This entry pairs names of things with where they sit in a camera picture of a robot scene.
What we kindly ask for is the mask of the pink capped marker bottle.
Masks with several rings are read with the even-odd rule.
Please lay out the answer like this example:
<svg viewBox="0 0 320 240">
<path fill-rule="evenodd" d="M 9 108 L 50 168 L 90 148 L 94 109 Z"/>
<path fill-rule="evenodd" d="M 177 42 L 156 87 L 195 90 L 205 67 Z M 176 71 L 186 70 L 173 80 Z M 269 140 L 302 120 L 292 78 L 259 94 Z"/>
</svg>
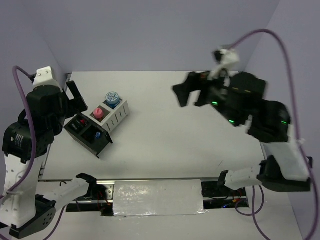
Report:
<svg viewBox="0 0 320 240">
<path fill-rule="evenodd" d="M 93 111 L 93 116 L 95 119 L 100 120 L 104 118 L 104 112 L 101 108 L 97 107 L 94 111 Z"/>
</svg>

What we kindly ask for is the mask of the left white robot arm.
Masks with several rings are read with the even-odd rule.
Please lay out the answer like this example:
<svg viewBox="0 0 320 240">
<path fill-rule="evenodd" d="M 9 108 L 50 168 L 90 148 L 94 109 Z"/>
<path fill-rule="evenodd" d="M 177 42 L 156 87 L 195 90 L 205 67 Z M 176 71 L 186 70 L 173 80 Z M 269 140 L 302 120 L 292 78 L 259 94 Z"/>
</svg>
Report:
<svg viewBox="0 0 320 240">
<path fill-rule="evenodd" d="M 73 180 L 46 193 L 37 194 L 42 165 L 49 146 L 66 119 L 88 109 L 75 82 L 67 83 L 69 99 L 59 85 L 40 85 L 24 97 L 26 106 L 17 122 L 4 133 L 5 183 L 1 196 L 0 223 L 10 235 L 23 239 L 46 229 L 55 214 L 70 202 L 97 196 L 97 180 L 81 173 Z"/>
</svg>

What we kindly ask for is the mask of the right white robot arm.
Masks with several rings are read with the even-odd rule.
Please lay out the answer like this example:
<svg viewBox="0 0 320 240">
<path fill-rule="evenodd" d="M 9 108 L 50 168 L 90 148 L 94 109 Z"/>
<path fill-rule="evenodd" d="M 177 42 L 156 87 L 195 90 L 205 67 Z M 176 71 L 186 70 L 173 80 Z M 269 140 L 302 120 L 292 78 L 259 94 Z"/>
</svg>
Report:
<svg viewBox="0 0 320 240">
<path fill-rule="evenodd" d="M 192 92 L 199 91 L 196 107 L 212 106 L 233 127 L 244 126 L 251 120 L 247 134 L 257 139 L 269 152 L 259 164 L 249 168 L 221 172 L 217 190 L 223 196 L 244 187 L 261 185 L 278 193 L 309 192 L 312 160 L 304 157 L 297 144 L 290 140 L 292 123 L 287 107 L 278 101 L 264 99 L 265 80 L 248 72 L 229 76 L 223 69 L 218 78 L 210 80 L 209 72 L 190 72 L 186 80 L 172 86 L 180 107 L 188 105 Z"/>
</svg>

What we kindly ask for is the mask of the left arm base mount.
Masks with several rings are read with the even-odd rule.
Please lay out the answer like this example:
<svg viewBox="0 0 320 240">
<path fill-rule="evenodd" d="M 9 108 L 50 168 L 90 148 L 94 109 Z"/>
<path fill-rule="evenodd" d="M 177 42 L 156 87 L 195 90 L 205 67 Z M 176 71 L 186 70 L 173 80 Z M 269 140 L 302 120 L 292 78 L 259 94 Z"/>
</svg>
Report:
<svg viewBox="0 0 320 240">
<path fill-rule="evenodd" d="M 98 181 L 85 173 L 78 174 L 76 178 L 88 182 L 89 188 L 86 195 L 78 197 L 67 205 L 66 212 L 97 212 L 103 217 L 113 217 L 115 182 Z"/>
</svg>

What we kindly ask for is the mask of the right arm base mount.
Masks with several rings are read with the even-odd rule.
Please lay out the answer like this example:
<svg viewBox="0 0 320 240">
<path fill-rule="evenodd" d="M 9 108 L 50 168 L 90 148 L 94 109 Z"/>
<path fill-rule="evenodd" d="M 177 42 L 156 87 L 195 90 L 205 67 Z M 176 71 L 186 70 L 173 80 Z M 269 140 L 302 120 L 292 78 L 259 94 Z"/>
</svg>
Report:
<svg viewBox="0 0 320 240">
<path fill-rule="evenodd" d="M 232 190 L 225 187 L 220 177 L 202 177 L 201 194 L 203 208 L 213 209 L 234 209 L 236 204 L 240 208 L 248 208 L 247 193 L 244 188 Z"/>
</svg>

